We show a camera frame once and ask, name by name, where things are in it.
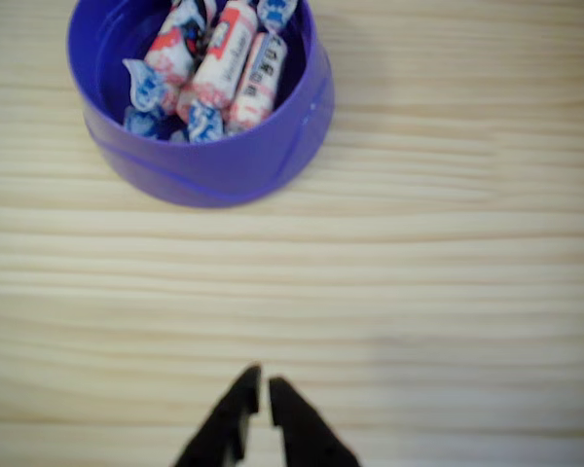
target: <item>wood grain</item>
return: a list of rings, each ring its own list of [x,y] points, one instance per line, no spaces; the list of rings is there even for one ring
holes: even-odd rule
[[[168,465],[259,360],[366,467],[584,467],[584,0],[311,3],[324,148],[203,211],[95,150],[73,0],[0,1],[0,466]]]

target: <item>candy wrapper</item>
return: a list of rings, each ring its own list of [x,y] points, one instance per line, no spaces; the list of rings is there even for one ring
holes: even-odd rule
[[[261,33],[255,38],[232,105],[228,134],[253,128],[271,114],[287,54],[288,48],[279,36]]]
[[[292,18],[298,0],[260,0],[257,16],[269,32],[280,33]]]
[[[239,0],[227,3],[193,80],[203,104],[223,109],[232,103],[257,25],[251,7]]]
[[[139,112],[173,115],[179,99],[179,88],[164,81],[163,75],[142,60],[125,59],[131,86],[129,100]]]
[[[179,93],[179,99],[177,101],[177,116],[184,121],[185,124],[189,121],[189,112],[191,110],[191,105],[193,101],[197,98],[197,94],[193,89],[193,84],[188,83],[184,85]]]
[[[126,109],[124,128],[133,134],[148,139],[158,139],[162,112],[139,112],[134,107]]]
[[[188,133],[191,143],[218,141],[223,138],[221,111],[195,100],[189,114]]]
[[[162,107],[167,115],[178,87],[193,71],[202,37],[216,15],[216,0],[173,0],[170,13],[144,60],[124,60],[132,105],[141,112]]]

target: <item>bowl rim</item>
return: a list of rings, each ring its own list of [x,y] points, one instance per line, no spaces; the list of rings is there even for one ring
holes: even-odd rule
[[[83,8],[82,6],[85,4],[85,2],[91,2],[91,1],[94,2],[95,0],[79,0],[78,3],[76,4],[76,6],[74,7],[74,10],[72,11],[72,14],[71,14],[71,18],[69,20],[69,28],[67,29],[67,41],[66,41],[67,47],[66,47],[66,49],[67,49],[67,61],[69,64],[69,70],[70,70],[70,73],[72,76],[72,80],[74,81],[76,88],[78,89],[78,92],[81,95],[81,97],[87,102],[87,104],[90,108],[92,108],[96,113],[98,113],[103,118],[103,120],[106,124],[112,126],[115,130],[123,133],[126,137],[134,138],[140,144],[151,146],[152,149],[160,150],[162,148],[167,148],[167,149],[168,148],[175,148],[175,149],[177,149],[177,148],[181,148],[181,147],[215,146],[217,144],[220,144],[222,141],[225,141],[226,143],[230,143],[230,142],[234,142],[234,141],[239,142],[243,138],[248,138],[253,133],[265,129],[266,126],[274,124],[276,119],[281,117],[281,115],[285,112],[285,109],[291,105],[291,101],[295,97],[298,96],[298,94],[301,92],[301,89],[303,88],[303,84],[309,79],[309,74],[310,74],[309,67],[310,67],[310,64],[313,62],[314,56],[316,54],[316,41],[317,41],[316,25],[315,25],[315,19],[313,17],[313,12],[311,11],[311,7],[310,7],[308,0],[300,0],[299,6],[297,8],[304,9],[305,14],[307,15],[308,27],[309,27],[309,33],[310,33],[309,50],[306,51],[306,53],[305,53],[305,55],[306,55],[305,70],[303,71],[303,75],[301,76],[301,79],[296,84],[296,86],[294,87],[294,89],[292,90],[290,95],[288,95],[288,97],[281,103],[281,105],[279,105],[274,110],[274,112],[272,112],[268,116],[268,118],[265,121],[261,122],[259,125],[251,128],[247,131],[244,131],[242,133],[235,134],[232,136],[226,136],[221,141],[210,141],[210,142],[199,142],[199,143],[183,143],[183,142],[173,142],[173,141],[166,141],[166,140],[160,140],[160,139],[150,139],[150,138],[146,138],[144,136],[138,135],[138,134],[130,133],[122,125],[119,125],[114,119],[109,117],[107,115],[107,113],[104,112],[93,101],[93,99],[91,99],[89,94],[87,92],[85,92],[85,89],[81,85],[81,82],[80,82],[80,80],[79,80],[79,78],[76,75],[76,72],[74,70],[73,56],[76,55],[76,54],[72,53],[72,49],[74,47],[74,46],[72,46],[72,37],[73,37],[72,35],[73,35],[73,30],[74,30],[74,23],[76,21],[76,16],[79,14],[79,10],[81,8]]]

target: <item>purple bowl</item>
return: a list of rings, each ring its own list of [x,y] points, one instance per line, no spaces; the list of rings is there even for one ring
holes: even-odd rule
[[[220,8],[226,3],[217,1]],[[335,107],[329,58],[307,0],[300,0],[283,34],[290,52],[273,114],[240,135],[189,145],[149,140],[122,127],[129,105],[122,59],[145,55],[169,7],[169,0],[80,0],[76,6],[69,62],[101,154],[136,188],[177,204],[231,206],[285,185],[315,156]],[[171,119],[166,131],[180,125]]]

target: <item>red and white wrapper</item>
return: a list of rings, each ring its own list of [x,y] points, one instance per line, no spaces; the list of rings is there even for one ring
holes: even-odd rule
[[[288,48],[279,36],[257,35],[230,112],[230,134],[251,129],[271,114],[287,54]]]
[[[216,0],[174,0],[170,13],[145,55],[145,63],[181,86],[190,77],[201,37],[216,15]]]
[[[257,26],[251,7],[239,0],[227,3],[193,81],[203,104],[223,109],[232,103]]]
[[[185,124],[189,122],[189,114],[193,101],[197,98],[197,94],[193,89],[193,84],[188,83],[184,85],[179,93],[177,100],[177,116],[184,121]]]

